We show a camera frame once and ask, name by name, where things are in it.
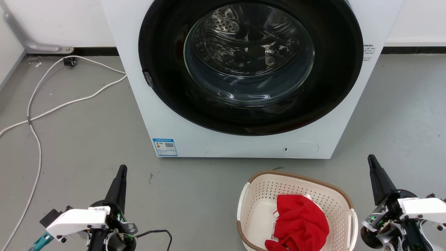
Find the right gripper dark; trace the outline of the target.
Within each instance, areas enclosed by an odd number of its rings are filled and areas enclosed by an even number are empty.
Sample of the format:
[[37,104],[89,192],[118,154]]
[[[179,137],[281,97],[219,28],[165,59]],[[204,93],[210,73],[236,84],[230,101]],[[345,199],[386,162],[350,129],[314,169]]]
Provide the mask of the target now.
[[422,216],[410,216],[408,202],[419,197],[397,190],[374,154],[367,157],[375,210],[363,221],[360,236],[373,249],[424,251]]

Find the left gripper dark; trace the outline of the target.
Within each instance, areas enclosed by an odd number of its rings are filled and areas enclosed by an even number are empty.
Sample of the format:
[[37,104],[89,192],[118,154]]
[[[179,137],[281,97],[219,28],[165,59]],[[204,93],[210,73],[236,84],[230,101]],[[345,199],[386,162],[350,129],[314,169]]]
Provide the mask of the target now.
[[105,200],[91,205],[91,209],[110,208],[105,223],[99,227],[87,227],[87,251],[135,251],[138,228],[125,219],[127,195],[127,171],[121,164],[108,189]]

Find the cream perforated plastic laundry basket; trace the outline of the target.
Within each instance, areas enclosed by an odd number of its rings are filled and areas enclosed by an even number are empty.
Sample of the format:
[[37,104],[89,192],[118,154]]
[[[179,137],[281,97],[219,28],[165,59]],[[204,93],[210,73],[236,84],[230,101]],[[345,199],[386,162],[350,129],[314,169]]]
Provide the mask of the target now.
[[347,194],[326,182],[277,170],[253,175],[240,194],[237,230],[247,251],[267,251],[264,242],[274,238],[277,196],[282,194],[310,194],[322,207],[330,233],[320,251],[354,251],[360,226]]

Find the blue energy label sticker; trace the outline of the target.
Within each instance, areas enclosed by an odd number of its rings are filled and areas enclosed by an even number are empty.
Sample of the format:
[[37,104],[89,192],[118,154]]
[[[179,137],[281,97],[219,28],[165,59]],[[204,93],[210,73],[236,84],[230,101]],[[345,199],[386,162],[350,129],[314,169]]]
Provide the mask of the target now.
[[152,140],[157,156],[178,156],[173,139],[153,138]]

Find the white cloth under red garment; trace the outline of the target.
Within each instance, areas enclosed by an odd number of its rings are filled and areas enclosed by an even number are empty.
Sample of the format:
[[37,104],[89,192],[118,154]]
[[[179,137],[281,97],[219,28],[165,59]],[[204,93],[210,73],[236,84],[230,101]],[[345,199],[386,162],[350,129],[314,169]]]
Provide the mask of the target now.
[[316,203],[316,202],[314,202],[314,201],[312,200],[312,197],[311,197],[310,194],[306,194],[306,195],[304,195],[304,197],[306,197],[307,199],[309,199],[310,201],[312,201],[315,205],[317,205],[317,207],[318,207],[320,210],[323,210],[322,207],[321,207],[318,203]]

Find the round white filter cover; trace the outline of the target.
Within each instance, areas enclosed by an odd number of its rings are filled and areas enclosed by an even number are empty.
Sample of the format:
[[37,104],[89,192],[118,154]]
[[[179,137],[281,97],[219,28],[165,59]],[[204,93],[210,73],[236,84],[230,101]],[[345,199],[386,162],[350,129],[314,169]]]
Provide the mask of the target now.
[[319,146],[311,141],[297,141],[286,145],[283,152],[290,158],[310,158],[319,150]]

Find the red garment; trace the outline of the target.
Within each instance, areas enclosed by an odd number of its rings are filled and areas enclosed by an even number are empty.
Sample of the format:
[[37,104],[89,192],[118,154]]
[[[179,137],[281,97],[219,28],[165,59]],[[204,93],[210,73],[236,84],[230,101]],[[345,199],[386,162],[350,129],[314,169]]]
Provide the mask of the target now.
[[275,240],[266,240],[268,251],[320,251],[330,233],[322,210],[302,195],[278,195]]

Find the black round glass washer door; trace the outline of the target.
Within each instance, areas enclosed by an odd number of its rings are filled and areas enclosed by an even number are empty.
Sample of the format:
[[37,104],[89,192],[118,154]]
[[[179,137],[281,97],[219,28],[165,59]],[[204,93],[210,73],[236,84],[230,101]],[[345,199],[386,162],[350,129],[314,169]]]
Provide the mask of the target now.
[[139,30],[148,86],[200,127],[299,129],[354,87],[363,35],[348,0],[154,0]]

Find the white front-load washing machine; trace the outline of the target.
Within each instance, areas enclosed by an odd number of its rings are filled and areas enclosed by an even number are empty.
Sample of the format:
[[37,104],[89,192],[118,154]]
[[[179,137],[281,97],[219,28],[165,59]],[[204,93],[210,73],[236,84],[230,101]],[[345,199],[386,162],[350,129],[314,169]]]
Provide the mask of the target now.
[[376,51],[371,61],[363,62],[362,57],[354,87],[330,113],[286,133],[241,136],[209,130],[182,118],[148,86],[140,65],[138,38],[143,15],[154,0],[100,1],[151,140],[174,140],[178,156],[164,157],[290,158],[283,152],[286,145],[311,141],[319,150],[310,159],[329,159],[333,155],[404,2],[348,0],[362,31],[363,45],[373,44]]

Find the small printed text sticker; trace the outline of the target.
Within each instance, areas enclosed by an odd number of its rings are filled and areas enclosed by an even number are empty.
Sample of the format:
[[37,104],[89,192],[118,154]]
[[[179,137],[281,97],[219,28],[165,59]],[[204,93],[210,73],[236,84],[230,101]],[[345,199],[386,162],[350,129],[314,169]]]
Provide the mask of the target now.
[[371,61],[372,56],[374,55],[376,48],[373,44],[364,44],[363,45],[363,62]]

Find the grey bent floor pipe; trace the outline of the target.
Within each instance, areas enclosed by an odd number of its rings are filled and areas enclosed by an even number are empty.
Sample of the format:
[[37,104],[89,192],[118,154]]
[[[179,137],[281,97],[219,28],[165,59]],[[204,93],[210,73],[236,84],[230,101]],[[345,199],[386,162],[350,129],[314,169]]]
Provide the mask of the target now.
[[73,54],[75,49],[71,46],[60,46],[60,45],[54,45],[54,44],[42,44],[39,43],[32,38],[30,38],[27,33],[24,31],[24,29],[20,26],[19,22],[16,20],[16,18],[13,16],[11,11],[9,10],[8,6],[4,2],[4,0],[0,0],[0,7],[4,11],[4,19],[6,23],[9,25],[12,32],[15,34],[18,41],[21,43],[21,45],[24,47],[24,51],[27,54],[50,54],[50,55],[69,55]]

